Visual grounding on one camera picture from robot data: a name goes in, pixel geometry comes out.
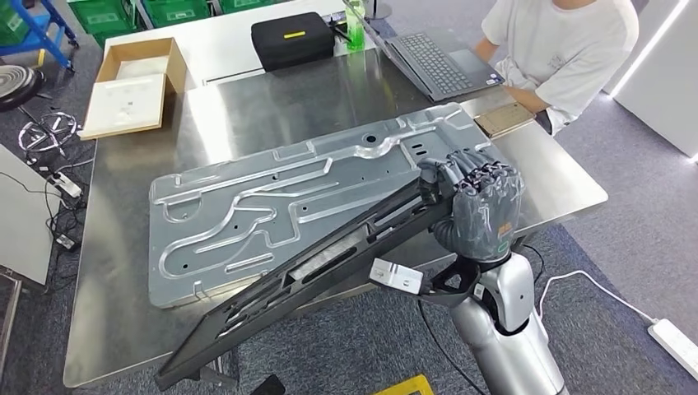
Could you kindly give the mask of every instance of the laptop keyboard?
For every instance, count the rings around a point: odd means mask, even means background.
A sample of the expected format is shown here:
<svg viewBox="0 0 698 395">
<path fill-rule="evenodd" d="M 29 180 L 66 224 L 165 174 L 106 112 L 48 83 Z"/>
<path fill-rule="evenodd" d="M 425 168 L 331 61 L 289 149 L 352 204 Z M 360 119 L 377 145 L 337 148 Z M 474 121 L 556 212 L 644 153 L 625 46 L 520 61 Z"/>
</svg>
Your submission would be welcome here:
<svg viewBox="0 0 698 395">
<path fill-rule="evenodd" d="M 472 88 L 472 83 L 457 68 L 446 62 L 446 54 L 424 33 L 398 37 L 400 44 L 416 59 L 421 69 L 439 87 L 450 94 Z"/>
</svg>

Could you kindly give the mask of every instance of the green crate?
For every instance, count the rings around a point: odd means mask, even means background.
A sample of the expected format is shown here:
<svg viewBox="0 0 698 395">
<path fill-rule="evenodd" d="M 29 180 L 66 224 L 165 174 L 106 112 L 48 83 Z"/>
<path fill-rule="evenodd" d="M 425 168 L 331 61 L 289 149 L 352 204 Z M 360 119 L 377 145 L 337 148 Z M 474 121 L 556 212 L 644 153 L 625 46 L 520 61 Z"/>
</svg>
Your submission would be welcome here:
<svg viewBox="0 0 698 395">
<path fill-rule="evenodd" d="M 155 27 L 208 18 L 206 0 L 145 0 L 146 10 Z"/>
<path fill-rule="evenodd" d="M 221 9 L 224 14 L 251 10 L 252 8 L 264 7 L 274 4 L 275 0 L 221 0 Z"/>
<path fill-rule="evenodd" d="M 102 49 L 105 48 L 105 42 L 107 39 L 110 39 L 112 37 L 119 37 L 120 35 L 129 35 L 131 33 L 134 33 L 138 31 L 138 29 L 133 29 L 133 30 L 117 30 L 117 31 L 103 31 L 101 33 L 95 33 L 92 35 L 92 37 L 95 38 L 95 41 L 97 44 L 102 47 Z"/>
<path fill-rule="evenodd" d="M 14 45 L 24 41 L 29 25 L 17 14 L 10 0 L 0 0 L 0 45 Z"/>
<path fill-rule="evenodd" d="M 129 0 L 68 0 L 82 28 L 91 35 L 128 30 L 135 4 Z"/>
</svg>

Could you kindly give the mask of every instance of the yellow tape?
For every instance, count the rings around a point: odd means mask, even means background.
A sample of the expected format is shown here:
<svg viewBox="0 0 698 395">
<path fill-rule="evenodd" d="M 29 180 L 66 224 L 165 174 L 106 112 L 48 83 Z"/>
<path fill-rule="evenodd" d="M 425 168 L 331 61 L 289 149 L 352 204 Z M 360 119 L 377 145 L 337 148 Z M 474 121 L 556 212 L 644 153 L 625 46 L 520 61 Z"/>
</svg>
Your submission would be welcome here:
<svg viewBox="0 0 698 395">
<path fill-rule="evenodd" d="M 45 54 L 46 54 L 46 50 L 45 50 L 45 49 L 40 49 L 40 50 L 39 50 L 39 58 L 38 58 L 37 61 L 36 61 L 36 63 L 37 63 L 37 66 L 36 66 L 36 67 L 44 66 L 44 56 L 45 56 Z"/>
<path fill-rule="evenodd" d="M 388 389 L 376 393 L 375 395 L 412 395 L 418 393 L 419 395 L 434 395 L 431 391 L 431 386 L 429 382 L 426 381 L 424 374 L 419 374 L 409 380 L 405 380 L 400 384 L 393 385 Z"/>
<path fill-rule="evenodd" d="M 284 35 L 284 39 L 292 39 L 294 37 L 301 37 L 302 35 L 305 35 L 304 31 L 297 31 L 296 33 L 289 33 L 287 35 Z"/>
</svg>

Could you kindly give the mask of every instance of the laptop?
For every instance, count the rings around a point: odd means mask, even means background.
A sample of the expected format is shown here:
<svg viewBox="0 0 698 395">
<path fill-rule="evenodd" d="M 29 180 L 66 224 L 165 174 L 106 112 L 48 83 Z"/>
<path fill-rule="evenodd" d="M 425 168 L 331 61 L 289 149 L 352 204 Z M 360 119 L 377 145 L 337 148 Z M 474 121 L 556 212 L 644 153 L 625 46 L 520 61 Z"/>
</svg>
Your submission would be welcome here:
<svg viewBox="0 0 698 395">
<path fill-rule="evenodd" d="M 383 39 L 344 0 L 361 20 L 364 30 L 383 53 L 431 101 L 499 85 L 504 78 L 483 62 L 464 42 L 448 30 L 429 30 Z"/>
</svg>

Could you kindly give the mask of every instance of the white wall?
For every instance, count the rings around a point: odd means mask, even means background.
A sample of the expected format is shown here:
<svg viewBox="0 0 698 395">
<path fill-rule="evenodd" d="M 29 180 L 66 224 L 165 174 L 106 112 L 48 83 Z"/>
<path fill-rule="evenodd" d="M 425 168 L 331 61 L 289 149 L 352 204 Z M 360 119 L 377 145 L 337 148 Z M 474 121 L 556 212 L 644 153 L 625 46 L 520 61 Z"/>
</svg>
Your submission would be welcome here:
<svg viewBox="0 0 698 395">
<path fill-rule="evenodd" d="M 616 96 L 688 156 L 698 154 L 697 21 L 698 0 L 692 0 Z"/>
<path fill-rule="evenodd" d="M 649 0 L 646 5 L 640 4 L 638 1 L 633 2 L 635 8 L 639 9 L 638 21 L 640 23 L 640 33 L 637 37 L 637 44 L 635 44 L 626 62 L 618 69 L 616 75 L 613 76 L 606 84 L 606 87 L 603 88 L 605 92 L 610 93 L 613 90 L 628 68 L 630 68 L 631 64 L 637 59 L 640 51 L 642 51 L 649 40 L 652 39 L 654 33 L 657 32 L 662 23 L 667 19 L 667 16 L 669 16 L 674 7 L 678 4 L 678 1 L 679 0 Z"/>
</svg>

